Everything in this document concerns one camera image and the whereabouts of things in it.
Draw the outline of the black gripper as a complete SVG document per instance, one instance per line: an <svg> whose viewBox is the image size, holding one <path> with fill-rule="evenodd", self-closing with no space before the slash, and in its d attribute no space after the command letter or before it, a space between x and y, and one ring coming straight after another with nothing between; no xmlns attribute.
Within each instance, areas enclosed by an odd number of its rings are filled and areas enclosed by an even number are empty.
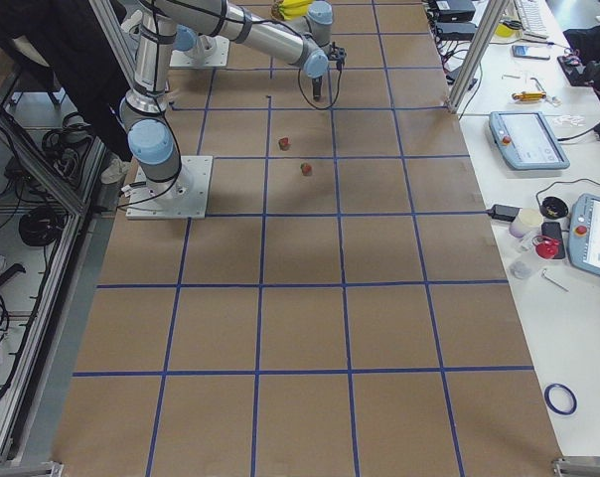
<svg viewBox="0 0 600 477"><path fill-rule="evenodd" d="M346 57L346 50L332 42L329 46L329 60L334 62L337 68L342 68L346 63Z"/></svg>

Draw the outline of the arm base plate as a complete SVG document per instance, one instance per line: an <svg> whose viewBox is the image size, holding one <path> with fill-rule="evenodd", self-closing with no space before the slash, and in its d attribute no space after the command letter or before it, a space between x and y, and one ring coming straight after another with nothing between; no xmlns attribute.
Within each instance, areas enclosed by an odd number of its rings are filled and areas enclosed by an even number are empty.
<svg viewBox="0 0 600 477"><path fill-rule="evenodd" d="M171 69L225 68L229 40L224 37L195 36L177 41L170 61Z"/></svg>
<svg viewBox="0 0 600 477"><path fill-rule="evenodd" d="M148 181L141 168L135 181L143 182L129 195L130 206L125 207L129 220L203 219L206 216L210 181L213 169L212 156L185 155L176 184Z"/></svg>

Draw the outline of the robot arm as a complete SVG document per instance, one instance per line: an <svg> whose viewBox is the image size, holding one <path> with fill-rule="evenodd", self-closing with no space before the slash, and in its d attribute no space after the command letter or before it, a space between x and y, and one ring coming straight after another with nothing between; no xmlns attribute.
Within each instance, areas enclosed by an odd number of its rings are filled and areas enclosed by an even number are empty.
<svg viewBox="0 0 600 477"><path fill-rule="evenodd" d="M181 153L165 118L166 83L178 29L257 50L316 80L331 63L341 67L345 50L331 41L333 11L315 1L297 20L277 22L229 1L141 1L139 44L131 89L120 103L129 149L145 174L151 200L172 200L188 188Z"/></svg>

